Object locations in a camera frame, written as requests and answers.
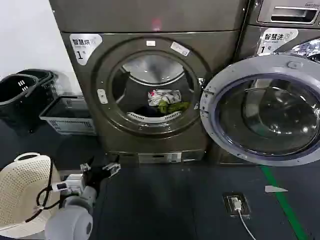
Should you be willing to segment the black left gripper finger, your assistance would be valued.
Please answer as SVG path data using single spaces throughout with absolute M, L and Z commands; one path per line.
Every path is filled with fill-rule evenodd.
M 92 164 L 95 160 L 95 157 L 92 156 L 88 161 L 86 161 L 85 163 L 80 164 L 80 172 L 81 173 L 85 173 L 85 172 L 89 172 L 92 170 Z
M 102 168 L 102 177 L 111 178 L 121 170 L 121 164 L 119 163 L 120 156 L 117 155 L 114 161 L 108 163 Z

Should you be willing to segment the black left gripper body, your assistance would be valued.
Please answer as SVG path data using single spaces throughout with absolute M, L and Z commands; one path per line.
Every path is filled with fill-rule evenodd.
M 108 169 L 103 167 L 92 167 L 90 170 L 85 172 L 85 185 L 99 190 L 101 188 L 101 183 L 104 179 L 111 176 Z

